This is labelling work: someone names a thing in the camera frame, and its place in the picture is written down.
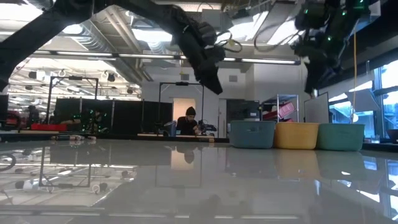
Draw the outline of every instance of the ceiling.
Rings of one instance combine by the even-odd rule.
[[[21,29],[29,21],[41,15],[42,8],[48,8],[50,1],[46,0],[23,0],[19,4],[10,4],[10,1],[0,0],[0,41],[6,39],[15,31]],[[158,4],[177,4],[187,11],[189,16],[197,20],[214,22],[214,19],[204,16],[204,9],[213,8],[231,10],[236,8],[244,9],[250,6],[249,11],[252,21],[246,21],[238,25],[225,26],[233,35],[233,39],[238,40],[243,45],[240,53],[227,52],[227,57],[239,58],[277,58],[282,60],[295,60],[287,41],[284,45],[276,47],[267,53],[254,50],[252,38],[265,27],[278,24],[259,35],[257,43],[266,47],[279,43],[289,35],[296,33],[294,23],[286,22],[296,15],[300,9],[297,1],[235,1],[231,4],[224,3],[222,0],[212,0],[207,3],[197,1],[156,1]],[[220,36],[218,40],[228,38]],[[111,6],[95,14],[90,20],[81,24],[67,27],[58,36],[47,42],[41,50],[72,51],[72,52],[117,52],[117,53],[144,53],[144,54],[179,54],[176,46],[170,46],[171,35],[164,32],[157,24],[143,17],[137,16],[123,8]],[[244,73],[251,66],[250,63],[220,63],[222,69],[236,69],[239,73]],[[174,73],[167,70],[181,70],[183,67],[187,73],[192,73],[189,63],[180,60],[151,60],[136,58],[112,58],[103,60],[101,58],[76,55],[57,56],[53,55],[31,55],[14,70],[8,92],[12,97],[22,95],[24,98],[35,100],[41,98],[43,104],[47,102],[49,92],[49,77],[58,75],[62,72],[68,77],[70,75],[82,76],[86,78],[99,79],[100,98],[124,98],[127,100],[139,100],[141,96],[140,86],[143,82],[156,82],[156,78]],[[45,78],[29,78],[29,72],[44,74]],[[115,74],[115,81],[108,82],[109,73]],[[71,97],[67,86],[80,86],[80,92],[72,93],[77,97],[92,98],[94,89],[92,82],[64,80],[63,85],[58,84],[53,90],[54,97]],[[30,85],[33,90],[26,90],[25,86]],[[127,95],[127,87],[134,87],[132,95]]]

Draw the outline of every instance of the ceiling duct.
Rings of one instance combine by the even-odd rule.
[[[48,9],[51,7],[50,3],[51,1],[47,0],[27,0],[27,2],[29,2],[30,4],[32,4],[33,6],[35,6],[40,10],[42,10],[43,8]],[[108,42],[108,40],[106,40],[106,38],[102,35],[102,33],[96,28],[96,26],[90,20],[82,22],[80,26],[82,26],[83,28],[81,35],[85,37],[74,37],[73,39],[78,43],[80,43],[85,48],[87,48],[89,51],[94,51],[94,52],[116,51],[116,49]],[[126,81],[133,83],[140,83],[142,81],[140,72],[132,68],[125,61],[125,59],[117,58],[114,61],[105,61],[105,62],[116,68],[123,76],[123,78],[126,79]]]

